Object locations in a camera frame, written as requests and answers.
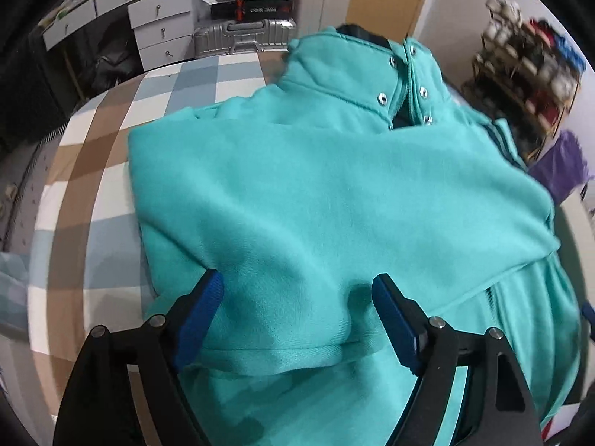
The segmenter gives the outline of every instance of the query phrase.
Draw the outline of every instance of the green object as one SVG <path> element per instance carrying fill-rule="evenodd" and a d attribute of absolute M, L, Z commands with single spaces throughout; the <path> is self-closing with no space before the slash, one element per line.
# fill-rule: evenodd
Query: green object
<path fill-rule="evenodd" d="M 429 316 L 502 328 L 542 418 L 572 386 L 578 308 L 547 191 L 505 121 L 454 103 L 415 40 L 392 46 L 328 29 L 291 42 L 284 76 L 252 97 L 130 132 L 150 313 L 206 268 L 225 278 L 180 374 L 215 445 L 386 442 L 415 378 L 371 303 L 379 273 Z M 390 130 L 403 105 L 411 126 Z"/>

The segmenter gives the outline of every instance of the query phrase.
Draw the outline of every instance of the suitcase handle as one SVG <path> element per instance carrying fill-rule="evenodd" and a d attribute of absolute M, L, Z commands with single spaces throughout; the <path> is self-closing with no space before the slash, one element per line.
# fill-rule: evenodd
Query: suitcase handle
<path fill-rule="evenodd" d="M 259 22 L 228 23 L 227 24 L 228 32 L 235 32 L 235 31 L 242 31 L 242 30 L 257 30 L 259 28 L 264 28 L 264 21 L 260 20 Z"/>
<path fill-rule="evenodd" d="M 263 51 L 263 46 L 260 43 L 258 43 L 256 40 L 244 40 L 244 41 L 234 42 L 233 44 L 231 44 L 231 49 L 229 50 L 229 52 L 227 52 L 227 55 L 233 55 L 234 53 L 236 53 L 236 50 L 238 47 L 243 47 L 245 45 L 254 45 L 257 49 L 257 52 Z"/>

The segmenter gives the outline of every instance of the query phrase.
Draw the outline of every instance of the checkered tablecloth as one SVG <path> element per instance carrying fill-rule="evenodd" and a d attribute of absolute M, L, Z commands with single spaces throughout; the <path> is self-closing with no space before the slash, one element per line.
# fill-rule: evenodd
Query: checkered tablecloth
<path fill-rule="evenodd" d="M 139 326 L 153 300 L 128 172 L 131 127 L 233 96 L 283 70 L 283 52 L 245 53 L 156 69 L 95 97 L 71 119 L 49 170 L 30 260 L 30 343 L 49 414 L 58 413 L 87 333 Z M 139 418 L 140 379 L 131 372 Z"/>

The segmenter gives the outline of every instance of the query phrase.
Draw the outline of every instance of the shoe rack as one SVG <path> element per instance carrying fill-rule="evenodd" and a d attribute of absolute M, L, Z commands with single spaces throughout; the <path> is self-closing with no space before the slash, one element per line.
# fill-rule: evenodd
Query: shoe rack
<path fill-rule="evenodd" d="M 547 140 L 556 138 L 572 111 L 581 87 L 581 66 L 572 61 L 565 40 L 549 34 L 554 32 L 543 20 L 522 22 L 514 3 L 488 0 L 486 6 L 490 23 L 481 35 L 483 48 L 472 59 L 473 79 L 461 90 L 488 117 L 508 120 L 520 155 L 530 164 Z M 565 46 L 558 48 L 556 43 Z"/>

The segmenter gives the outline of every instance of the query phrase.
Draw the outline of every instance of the metal screw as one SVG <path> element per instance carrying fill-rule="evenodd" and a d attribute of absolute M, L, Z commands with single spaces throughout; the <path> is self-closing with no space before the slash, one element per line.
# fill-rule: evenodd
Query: metal screw
<path fill-rule="evenodd" d="M 94 337 L 96 339 L 103 336 L 104 333 L 105 327 L 103 325 L 96 325 L 91 329 L 91 337 Z"/>
<path fill-rule="evenodd" d="M 149 325 L 151 327 L 161 327 L 165 323 L 165 315 L 153 315 L 149 319 Z"/>
<path fill-rule="evenodd" d="M 504 337 L 504 332 L 502 332 L 499 328 L 492 327 L 490 329 L 490 335 L 497 340 L 500 340 Z"/>
<path fill-rule="evenodd" d="M 430 325 L 437 329 L 441 329 L 446 325 L 446 322 L 442 317 L 430 317 Z"/>

